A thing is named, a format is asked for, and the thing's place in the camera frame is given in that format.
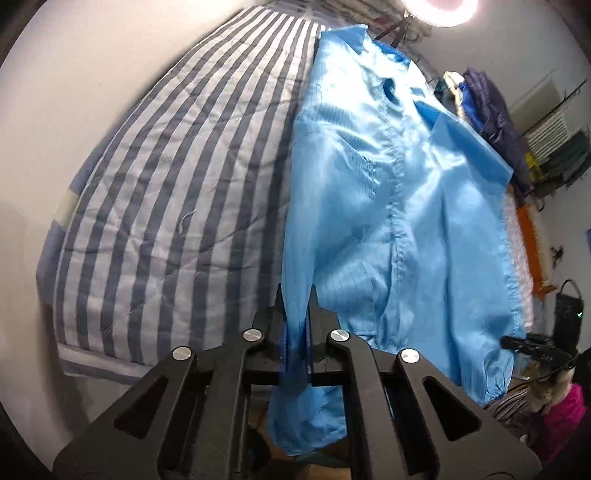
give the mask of black cable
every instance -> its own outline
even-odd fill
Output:
[[[532,384],[532,383],[535,383],[535,382],[539,382],[541,380],[546,380],[546,378],[550,378],[552,375],[557,374],[558,372],[560,372],[563,368],[566,368],[571,363],[574,363],[574,361],[577,359],[578,356],[579,356],[579,354],[577,353],[577,355],[575,355],[574,357],[572,357],[568,362],[565,362],[564,365],[561,365],[557,369],[552,370],[548,375],[540,375],[538,378],[530,378],[526,382],[522,382],[519,385],[516,385],[514,387],[511,387],[509,390],[507,390],[507,393],[513,392],[514,390],[517,390],[518,388],[521,388],[521,387],[523,387],[525,385],[529,385],[529,384]]]

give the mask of triangular cutout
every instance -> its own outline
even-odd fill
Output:
[[[459,440],[480,428],[478,417],[462,405],[435,378],[425,377],[423,385],[450,442]]]
[[[115,428],[137,439],[145,438],[152,425],[167,384],[168,378],[166,377],[160,377],[156,380],[146,393],[115,419]]]

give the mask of pile of clothes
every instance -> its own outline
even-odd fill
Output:
[[[435,96],[449,111],[468,122],[513,169],[511,184],[518,206],[533,190],[525,160],[527,144],[511,121],[499,89],[484,72],[468,67],[464,75],[446,72]]]

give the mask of gray stripe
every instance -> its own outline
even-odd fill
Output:
[[[232,172],[234,170],[236,159],[239,157],[242,141],[244,140],[244,136],[248,130],[248,126],[251,122],[252,115],[258,107],[259,101],[261,100],[261,96],[263,94],[263,90],[267,84],[269,73],[271,72],[275,63],[277,63],[277,60],[283,52],[283,47],[285,45],[285,42],[287,41],[290,31],[291,29],[288,29],[287,32],[283,35],[280,41],[280,45],[275,50],[273,56],[267,64],[267,67],[264,69],[261,77],[258,79],[252,96],[246,106],[245,112],[240,120],[240,123],[238,124],[236,131],[234,132],[230,144],[228,145],[228,151],[226,153],[226,158],[223,163],[222,172],[220,174],[220,182],[218,182],[216,186],[216,190],[213,195],[213,201],[209,209],[205,225],[203,227],[203,236],[201,238],[201,244],[199,245],[199,258],[197,260],[196,270],[198,272],[204,272],[205,275],[197,275],[195,276],[195,279],[193,281],[193,305],[191,309],[192,315],[190,329],[190,342],[192,345],[195,345],[195,347],[199,350],[203,349],[203,339],[207,323],[207,291],[209,289],[209,271],[211,268],[211,261],[213,255],[212,247],[216,242],[217,229],[219,227],[220,220],[222,217],[223,206],[226,202],[228,189],[232,181]],[[229,110],[228,118],[232,114],[233,109],[234,106],[231,108],[231,110]],[[211,153],[213,153],[213,149],[215,147],[215,144],[217,143],[217,139],[219,138],[219,133],[214,131],[212,132],[212,135],[215,137],[215,141],[212,142]],[[267,141],[267,137],[261,138],[260,135],[258,136],[258,139],[263,143]],[[210,153],[206,149],[204,149],[203,154],[209,155]],[[252,186],[254,187],[255,181],[256,179],[254,179],[253,181],[250,177],[248,177],[247,181],[245,181],[245,188],[246,186],[249,186],[251,182]],[[237,305],[237,302],[230,300],[236,298],[233,296],[234,294],[235,293],[232,292],[231,296],[226,297],[226,305]]]
[[[254,7],[248,8],[248,9],[244,10],[243,12],[241,12],[234,19],[232,19],[227,24],[225,24],[224,26],[222,26],[218,30],[216,30],[215,35],[221,35],[222,33],[224,33],[226,30],[228,30],[228,28],[235,25],[243,17],[248,15],[253,9],[254,9]],[[195,47],[193,47],[191,50],[189,50],[187,52],[187,54],[179,60],[179,62],[174,66],[174,68],[172,68],[170,70],[170,72],[167,75],[165,75],[154,86],[152,91],[150,91],[150,93],[142,101],[140,101],[137,108],[133,111],[133,113],[131,113],[131,115],[129,116],[127,121],[123,124],[123,126],[121,127],[119,132],[115,135],[115,138],[113,139],[110,146],[107,148],[107,150],[105,152],[105,156],[103,157],[102,161],[98,164],[97,169],[93,175],[93,179],[91,180],[91,182],[89,182],[87,188],[84,190],[84,192],[82,193],[82,195],[80,197],[78,207],[76,208],[76,214],[74,215],[74,217],[72,219],[72,224],[70,225],[70,229],[67,234],[66,243],[64,246],[63,257],[61,259],[61,265],[60,265],[60,277],[59,277],[58,283],[56,285],[56,298],[54,301],[56,337],[57,337],[57,340],[61,343],[66,343],[63,306],[64,306],[64,291],[66,288],[66,279],[67,279],[68,268],[70,265],[70,261],[72,259],[72,252],[73,252],[73,248],[74,248],[74,244],[76,241],[78,231],[80,229],[80,224],[82,223],[82,219],[84,218],[84,212],[86,211],[86,208],[88,207],[88,204],[90,203],[90,200],[93,197],[93,195],[96,191],[96,188],[98,187],[98,184],[99,184],[98,179],[102,178],[102,176],[104,175],[105,170],[106,170],[107,166],[109,165],[111,158],[113,157],[113,154],[115,153],[115,151],[119,147],[122,139],[124,138],[125,134],[130,129],[131,125],[133,125],[137,121],[139,116],[147,109],[148,105],[150,105],[152,103],[152,101],[158,96],[158,94],[162,91],[164,86],[170,80],[172,80],[173,78],[175,78],[178,75],[178,73],[183,69],[183,67],[187,64],[187,62],[193,56],[193,54],[201,47],[201,45],[203,45],[205,42],[208,42],[210,40],[210,37],[199,42],[197,45],[195,45]],[[212,48],[212,50],[214,50],[214,51],[217,50],[221,45],[223,45],[226,42],[227,42],[227,40],[222,38],[222,41],[219,42],[217,45],[215,45]],[[190,80],[195,77],[195,75],[197,74],[197,72],[199,71],[200,68],[201,68],[201,65],[199,65],[199,66],[195,65],[193,70],[185,77],[185,79],[183,79],[183,81],[171,93],[171,95],[167,98],[165,103],[169,103],[169,104],[172,103],[172,101],[178,95],[178,93],[180,91],[182,91],[182,89],[184,88],[184,85],[190,83]],[[95,253],[94,254],[91,253],[91,255],[93,255],[94,258],[96,259],[96,248],[95,248]],[[87,324],[86,324],[86,301],[87,301],[87,299],[88,299],[88,293],[86,293],[86,299],[83,302],[82,309],[78,308],[78,303],[77,303],[76,329],[79,333],[79,342],[80,342],[80,337],[82,337],[82,342],[79,343],[80,347],[83,349],[86,348],[88,350],[88,331],[87,331]],[[79,314],[81,314],[81,313],[84,315],[83,319],[78,318]]]
[[[107,347],[109,346],[109,348],[112,349],[111,350],[113,352],[112,355],[113,356],[115,355],[115,350],[114,350],[114,345],[113,345],[113,329],[110,328],[110,326],[113,323],[115,302],[116,302],[116,295],[117,295],[117,286],[119,284],[119,279],[121,277],[121,268],[123,265],[123,258],[125,255],[125,245],[127,244],[127,239],[129,238],[129,236],[131,234],[131,227],[132,227],[134,220],[135,220],[135,218],[139,212],[139,209],[142,205],[146,189],[150,183],[152,175],[154,174],[156,168],[158,167],[158,163],[160,162],[160,157],[162,155],[162,152],[164,151],[166,145],[168,144],[168,141],[170,140],[173,132],[176,130],[179,123],[184,119],[185,115],[187,115],[187,112],[189,111],[189,109],[194,105],[195,100],[197,99],[197,97],[199,97],[202,90],[208,84],[209,80],[213,77],[213,75],[218,70],[226,68],[225,67],[226,61],[238,49],[238,47],[241,45],[241,42],[247,40],[251,36],[251,34],[256,32],[257,29],[261,28],[261,26],[264,24],[265,20],[270,15],[272,15],[271,12],[265,12],[263,15],[261,15],[259,18],[259,21],[255,25],[253,25],[242,36],[241,40],[234,43],[234,45],[232,45],[228,49],[228,51],[226,53],[224,53],[224,55],[215,63],[215,65],[211,68],[211,70],[209,70],[208,73],[201,80],[199,80],[196,87],[193,89],[193,91],[189,95],[189,97],[183,102],[181,107],[174,114],[173,118],[170,120],[170,122],[168,122],[168,124],[166,125],[166,127],[164,128],[162,133],[160,134],[158,141],[156,142],[156,145],[154,146],[154,149],[152,150],[152,152],[151,152],[151,154],[144,166],[144,169],[143,169],[141,175],[139,176],[138,182],[134,188],[134,192],[131,196],[129,203],[127,204],[127,207],[125,209],[125,213],[123,214],[123,217],[121,220],[121,225],[119,226],[119,229],[117,230],[115,244],[113,245],[113,254],[111,256],[111,265],[109,267],[109,274],[107,276],[105,297],[103,300],[103,308],[102,308],[102,311],[100,314],[100,326],[101,326],[101,331],[102,331],[102,336],[103,336],[103,344],[105,346],[105,353],[107,353]],[[259,36],[264,35],[264,33],[265,33],[265,29],[261,29],[261,33]],[[250,46],[249,48],[246,49],[246,51],[248,51],[249,49],[252,49],[252,48],[254,48],[254,46]],[[246,58],[246,55],[247,55],[246,53],[242,53],[241,56],[238,58],[238,60],[236,60],[234,62],[234,66],[240,65],[243,62],[243,59],[241,60],[241,58],[242,57]],[[224,75],[224,77],[222,78],[222,80],[216,85],[213,92],[209,95],[204,108],[199,112],[199,115],[197,116],[195,123],[191,126],[189,132],[187,133],[187,135],[183,139],[183,143],[186,144],[187,147],[189,147],[191,145],[193,138],[195,137],[195,135],[198,133],[199,129],[203,125],[204,120],[209,116],[221,91],[223,91],[223,88],[224,88],[226,82],[231,77],[231,70],[232,70],[232,68],[230,68],[230,72],[228,72],[230,74],[226,73]],[[176,181],[176,177],[178,176],[178,170],[180,169],[182,163],[184,162],[185,157],[186,157],[186,153],[183,154],[181,152],[181,148],[179,148],[179,150],[177,151],[177,154],[175,155],[174,160],[173,160],[173,162],[176,162],[174,165],[174,171],[171,172],[169,170],[169,172],[168,172],[169,174],[172,173],[171,177],[168,177],[169,181],[171,181],[172,187],[174,187],[173,179],[174,179],[174,181]],[[165,193],[165,197],[164,197],[164,194],[162,197],[160,197],[161,204],[163,204],[164,201],[166,204],[168,204],[168,200],[170,199],[170,193],[171,193],[171,190]],[[160,206],[163,206],[163,209],[161,212],[157,213],[157,216],[158,216],[158,225],[157,226],[158,227],[160,226],[160,223],[162,221],[162,216],[164,215],[166,205],[158,205],[158,207],[160,207]],[[150,243],[146,242],[144,244],[144,248],[146,250],[149,250],[150,254],[151,254],[152,246],[154,244],[155,234],[157,232],[158,232],[158,228],[156,228],[156,226],[155,226],[155,230],[154,230],[154,232],[152,232],[151,242]],[[144,274],[145,278],[147,278],[147,276],[150,273],[150,256],[151,255],[147,255],[145,257],[146,260],[144,262],[140,262],[138,264],[138,269],[141,270],[141,273],[145,272],[145,274]],[[142,290],[143,290],[143,297],[145,297],[145,282],[144,282],[144,288]],[[136,294],[136,296],[134,298],[133,293],[132,293],[132,303],[131,303],[131,310],[130,310],[131,314],[129,317],[127,334],[128,334],[129,352],[131,354],[131,361],[139,363],[139,364],[143,364],[142,353],[141,353],[141,342],[140,342],[140,335],[139,335],[140,329],[141,329],[141,313],[142,313],[143,309],[139,309],[138,307],[140,305],[143,305],[144,301],[142,299],[141,301],[136,303],[137,301],[138,301],[138,295]]]
[[[64,372],[72,375],[83,375],[85,377],[100,378],[102,380],[111,380],[124,385],[134,385],[141,377],[132,377],[131,375],[119,374],[104,368],[89,367],[88,365],[76,364],[68,360],[60,360]]]
[[[313,27],[311,22],[308,22],[308,28],[306,31],[306,39],[310,37],[310,31]],[[244,257],[244,249],[246,244],[246,238],[248,236],[248,226],[252,223],[252,202],[254,200],[256,181],[258,179],[259,167],[265,146],[267,144],[267,138],[271,131],[271,126],[275,118],[277,107],[281,100],[281,94],[285,85],[285,79],[288,71],[291,67],[294,54],[296,52],[297,43],[300,39],[301,32],[304,28],[304,22],[300,23],[300,27],[293,39],[290,52],[283,64],[281,72],[278,77],[278,81],[275,84],[275,89],[271,96],[271,102],[269,108],[265,112],[265,116],[262,121],[261,129],[255,140],[254,150],[252,153],[251,160],[248,164],[248,181],[245,181],[244,188],[242,190],[242,198],[240,201],[240,207],[238,212],[238,218],[236,220],[235,234],[232,237],[232,245],[230,247],[230,256],[228,264],[228,279],[226,282],[226,298],[227,299],[239,299],[241,296],[241,284],[242,284],[242,262]],[[304,40],[304,48],[306,51],[308,48],[307,40]],[[302,70],[298,68],[298,74],[303,74]],[[295,77],[296,82],[301,80],[298,76]],[[287,116],[285,119],[287,125],[293,124],[293,117]],[[228,301],[226,303],[225,321],[224,321],[224,341],[228,340],[232,335],[235,335],[240,325],[240,303],[238,301]]]
[[[287,118],[294,119],[297,113],[298,102],[300,98],[300,91],[304,83],[304,70],[306,68],[306,61],[308,56],[310,37],[306,38],[304,49],[302,52],[302,60],[298,69],[297,78],[299,81],[294,82],[293,90],[291,91],[290,109]],[[280,215],[280,200],[281,188],[284,176],[287,176],[285,170],[290,155],[291,135],[293,132],[293,121],[286,121],[281,133],[281,140],[277,152],[277,160],[273,165],[273,174],[271,176],[271,185],[269,187],[269,197],[267,203],[267,215],[265,216],[265,226],[262,233],[261,245],[261,260],[260,271],[258,277],[258,286],[256,289],[256,309],[262,310],[269,306],[272,292],[277,289],[273,282],[273,271],[275,260],[275,238],[277,236],[278,219]]]
[[[281,30],[281,28],[283,27],[283,25],[285,24],[285,22],[287,20],[289,20],[289,19],[293,20],[293,17],[289,17],[288,15],[283,15],[283,14],[280,14],[278,16],[278,19],[280,19],[280,18],[282,18],[281,22],[277,22],[278,26],[277,26],[276,31],[278,31],[278,32]],[[258,64],[261,62],[265,53],[271,47],[272,42],[274,40],[275,39],[273,38],[273,36],[269,37],[268,45],[266,46],[266,48],[263,48],[256,55],[253,62],[245,70],[244,74],[241,76],[238,83],[236,84],[234,91],[230,95],[228,103],[224,107],[224,110],[223,110],[222,114],[220,115],[220,118],[218,119],[216,126],[212,129],[209,137],[207,138],[207,141],[203,147],[202,153],[200,154],[200,157],[197,161],[197,167],[195,169],[193,177],[191,178],[190,187],[188,189],[187,196],[185,197],[183,207],[181,208],[181,212],[178,216],[178,221],[181,221],[183,216],[185,216],[187,213],[189,213],[194,208],[194,206],[197,202],[197,198],[199,197],[201,187],[203,185],[203,180],[204,180],[205,175],[207,173],[207,169],[209,167],[209,162],[211,160],[211,156],[212,156],[214,149],[217,145],[219,137],[223,132],[223,128],[224,128],[225,124],[227,123],[228,119],[232,116],[234,109],[236,108],[236,105],[238,104],[238,101],[241,97],[241,94],[243,93],[244,87],[246,86],[246,83],[248,82],[249,78],[252,76],[252,74],[255,71]],[[230,147],[230,148],[228,148],[228,154],[231,154],[231,152],[232,152],[232,148]],[[220,181],[222,178],[223,178],[223,172],[220,175]],[[206,233],[207,227],[208,227],[208,225],[206,223],[206,226],[204,227],[204,233],[203,233],[204,236],[207,235],[207,233]],[[162,292],[163,299],[174,298],[176,288],[177,288],[178,275],[173,275],[173,272],[178,271],[178,269],[180,267],[183,249],[184,249],[184,245],[185,245],[185,239],[186,239],[186,234],[178,235],[175,233],[175,236],[174,236],[172,244],[171,244],[171,249],[170,249],[170,253],[169,253],[169,257],[168,257],[168,261],[167,261],[167,266],[166,266],[165,278],[167,279],[167,281],[163,285],[163,292]],[[160,322],[158,325],[158,339],[157,339],[158,358],[163,358],[164,356],[168,355],[168,353],[170,352],[170,349],[171,349],[170,333],[172,330],[172,324],[173,324],[173,318],[171,317],[170,312],[166,308],[166,302],[163,300],[163,302],[161,304],[161,309],[160,309]]]

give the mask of white wall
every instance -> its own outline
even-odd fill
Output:
[[[0,67],[0,400],[48,466],[84,421],[35,288],[53,213],[121,115],[247,3],[48,0]]]
[[[434,28],[433,37],[418,46],[440,72],[484,70],[497,84],[509,107],[551,74],[558,91],[572,91],[591,66],[567,26],[545,0],[480,0],[476,16],[465,25]],[[591,85],[583,87],[569,114],[571,128],[591,124]],[[580,349],[591,346],[591,255],[586,231],[591,228],[591,175],[570,190],[547,199],[542,212],[550,244],[564,245],[564,261],[554,284],[573,278],[587,300]],[[546,305],[547,331],[553,328],[554,296]]]

